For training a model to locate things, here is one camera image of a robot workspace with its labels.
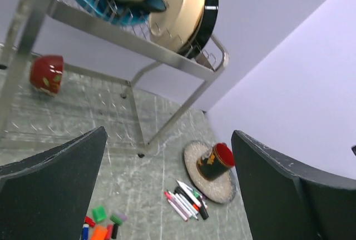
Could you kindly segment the green marker cap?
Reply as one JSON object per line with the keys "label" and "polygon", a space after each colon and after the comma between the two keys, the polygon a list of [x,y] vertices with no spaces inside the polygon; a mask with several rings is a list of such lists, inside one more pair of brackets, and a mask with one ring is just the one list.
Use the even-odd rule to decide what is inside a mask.
{"label": "green marker cap", "polygon": [[96,223],[100,223],[107,218],[104,206],[98,206],[92,209],[93,219]]}

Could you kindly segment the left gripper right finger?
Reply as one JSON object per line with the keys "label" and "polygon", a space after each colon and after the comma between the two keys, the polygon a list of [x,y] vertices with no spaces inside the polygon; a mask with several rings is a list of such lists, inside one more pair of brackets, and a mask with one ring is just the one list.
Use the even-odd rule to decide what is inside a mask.
{"label": "left gripper right finger", "polygon": [[355,180],[297,161],[242,131],[231,138],[253,239],[355,239]]}

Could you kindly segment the red marker cap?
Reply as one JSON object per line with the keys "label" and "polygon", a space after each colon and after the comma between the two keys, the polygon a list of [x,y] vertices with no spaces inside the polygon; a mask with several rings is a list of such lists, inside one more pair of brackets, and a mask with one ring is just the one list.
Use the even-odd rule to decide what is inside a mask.
{"label": "red marker cap", "polygon": [[92,227],[92,228],[95,227],[95,225],[96,225],[95,221],[88,216],[85,217],[84,224],[87,224],[89,227]]}
{"label": "red marker cap", "polygon": [[111,239],[111,236],[112,236],[112,231],[113,231],[113,224],[109,224],[107,227],[107,232],[106,232],[106,235],[104,237],[104,240],[110,240]]}

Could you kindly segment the red capped white marker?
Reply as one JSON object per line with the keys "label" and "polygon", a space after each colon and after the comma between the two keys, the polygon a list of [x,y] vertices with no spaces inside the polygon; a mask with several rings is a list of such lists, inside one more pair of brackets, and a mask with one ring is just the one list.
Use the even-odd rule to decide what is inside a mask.
{"label": "red capped white marker", "polygon": [[176,180],[178,185],[187,194],[187,196],[198,206],[201,207],[201,202],[194,196],[194,194],[188,189],[187,185],[180,180]]}

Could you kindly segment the pink highlighter pen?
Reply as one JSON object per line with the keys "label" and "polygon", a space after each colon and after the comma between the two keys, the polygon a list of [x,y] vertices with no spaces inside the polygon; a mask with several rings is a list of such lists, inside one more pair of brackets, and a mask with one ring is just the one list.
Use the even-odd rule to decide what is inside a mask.
{"label": "pink highlighter pen", "polygon": [[181,197],[178,194],[173,194],[172,192],[168,191],[170,196],[175,199],[179,203],[179,205],[183,208],[183,210],[189,215],[189,217],[196,218],[194,212],[184,203]]}

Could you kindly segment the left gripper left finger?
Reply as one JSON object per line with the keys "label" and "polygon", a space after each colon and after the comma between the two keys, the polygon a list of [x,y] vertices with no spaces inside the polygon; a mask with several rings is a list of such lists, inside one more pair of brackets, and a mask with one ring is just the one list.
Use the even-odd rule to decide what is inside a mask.
{"label": "left gripper left finger", "polygon": [[107,142],[104,127],[1,166],[1,239],[80,239]]}

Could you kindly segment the blue marker cap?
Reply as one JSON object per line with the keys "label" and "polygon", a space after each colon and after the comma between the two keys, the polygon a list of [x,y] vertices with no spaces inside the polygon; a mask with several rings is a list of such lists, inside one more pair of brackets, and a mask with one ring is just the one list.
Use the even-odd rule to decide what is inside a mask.
{"label": "blue marker cap", "polygon": [[82,227],[81,240],[88,240],[90,226],[85,223]]}

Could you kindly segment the black marker cap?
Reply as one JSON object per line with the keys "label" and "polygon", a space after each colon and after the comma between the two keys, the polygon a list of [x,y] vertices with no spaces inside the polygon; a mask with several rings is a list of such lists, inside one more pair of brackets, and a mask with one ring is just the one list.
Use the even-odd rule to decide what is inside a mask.
{"label": "black marker cap", "polygon": [[117,239],[119,224],[114,223],[112,227],[111,239]]}

